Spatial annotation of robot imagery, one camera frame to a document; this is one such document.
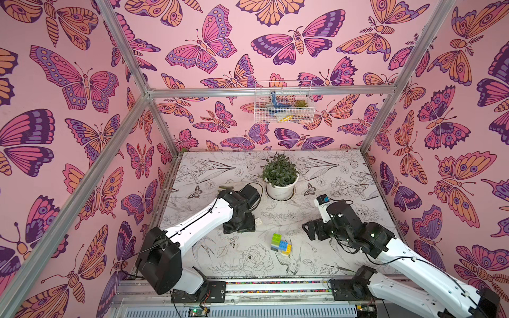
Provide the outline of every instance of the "pink butterfly wallpaper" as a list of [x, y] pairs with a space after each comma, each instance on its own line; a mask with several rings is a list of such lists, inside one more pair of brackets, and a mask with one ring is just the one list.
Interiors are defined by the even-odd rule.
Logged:
[[[255, 87], [271, 73], [286, 80], [312, 75], [312, 85], [362, 85], [366, 73], [377, 74], [379, 84], [398, 74], [411, 49], [397, 53], [413, 47], [405, 42], [420, 35], [438, 1], [408, 0], [402, 7], [387, 1], [385, 8], [375, 0], [263, 3], [128, 0], [115, 12], [143, 40], [144, 50], [131, 46], [143, 54], [136, 57], [154, 89], [166, 88], [161, 73], [186, 88]], [[401, 9], [405, 14], [394, 13]], [[168, 33], [169, 41], [161, 37]], [[356, 68], [347, 81], [336, 68], [344, 57]]]
[[[494, 290], [500, 317], [509, 310], [509, 43], [500, 36], [508, 12], [508, 1], [458, 1], [429, 50], [429, 67], [413, 77], [422, 96], [402, 95], [392, 110], [390, 149], [375, 143], [369, 151], [409, 246], [476, 288]], [[482, 47], [456, 38], [477, 38]]]
[[[394, 84], [438, 0], [274, 2], [109, 3], [148, 86], [177, 90]], [[456, 5], [366, 163], [409, 246], [493, 289], [506, 317], [509, 42], [500, 35], [509, 0]], [[0, 6], [1, 296], [140, 90], [95, 1]], [[348, 150], [360, 148], [387, 96], [312, 98], [306, 124], [255, 122], [254, 97], [155, 103], [179, 152]], [[106, 315], [174, 159], [154, 115], [145, 109], [130, 129], [17, 317]]]

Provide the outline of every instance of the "succulent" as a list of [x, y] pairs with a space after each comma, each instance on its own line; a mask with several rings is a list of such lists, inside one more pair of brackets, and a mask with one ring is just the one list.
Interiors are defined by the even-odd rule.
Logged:
[[294, 103], [295, 107], [307, 107], [307, 102], [305, 100], [296, 100]]
[[284, 187], [295, 182], [297, 170], [295, 164], [284, 154], [276, 154], [272, 160], [263, 167], [262, 179], [272, 186]]

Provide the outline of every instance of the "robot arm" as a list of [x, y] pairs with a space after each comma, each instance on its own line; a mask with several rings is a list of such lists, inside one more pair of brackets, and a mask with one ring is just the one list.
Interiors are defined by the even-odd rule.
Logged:
[[478, 291], [448, 276], [380, 224], [362, 223], [344, 200], [332, 203], [324, 194], [315, 199], [315, 206], [322, 218], [302, 225], [311, 240], [315, 235], [319, 240], [337, 239], [369, 255], [374, 263], [389, 263], [426, 291], [411, 288], [363, 266], [353, 280], [367, 286], [371, 295], [423, 317], [496, 317], [500, 298], [492, 290]]
[[260, 199], [258, 191], [246, 185], [241, 191], [223, 190], [217, 198], [187, 220], [165, 230], [151, 229], [143, 241], [136, 267], [161, 295], [174, 288], [201, 299], [207, 288], [196, 270], [182, 268], [182, 256], [203, 236], [223, 224], [223, 232], [254, 232], [250, 210]]

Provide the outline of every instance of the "floral printed tabletop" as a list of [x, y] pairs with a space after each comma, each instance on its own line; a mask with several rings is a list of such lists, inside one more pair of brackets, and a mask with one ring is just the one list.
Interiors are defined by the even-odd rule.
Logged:
[[[287, 151], [300, 172], [292, 199], [279, 202], [264, 191], [253, 211], [259, 218], [256, 232], [223, 234], [222, 226], [200, 239], [182, 260], [209, 277], [337, 276], [352, 274], [368, 263], [362, 253], [348, 254], [337, 242], [311, 241], [301, 225], [318, 219], [313, 200], [321, 194], [354, 202], [363, 222], [377, 222], [393, 231], [394, 223], [380, 197], [359, 151]], [[161, 228], [177, 224], [217, 196], [219, 186], [240, 190], [249, 182], [262, 183], [262, 166], [275, 152], [189, 152], [185, 153], [162, 217]], [[258, 185], [252, 185], [261, 191]], [[290, 257], [270, 250], [274, 233], [292, 244]], [[388, 266], [382, 273], [393, 274]]]

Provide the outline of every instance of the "white wire basket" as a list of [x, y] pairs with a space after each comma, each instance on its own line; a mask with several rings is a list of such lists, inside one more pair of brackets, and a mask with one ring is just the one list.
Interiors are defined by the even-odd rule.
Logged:
[[[254, 89], [254, 122], [308, 124], [315, 114], [315, 102], [309, 86], [283, 87], [281, 81], [257, 81]], [[296, 107], [297, 101], [305, 101], [306, 107]]]

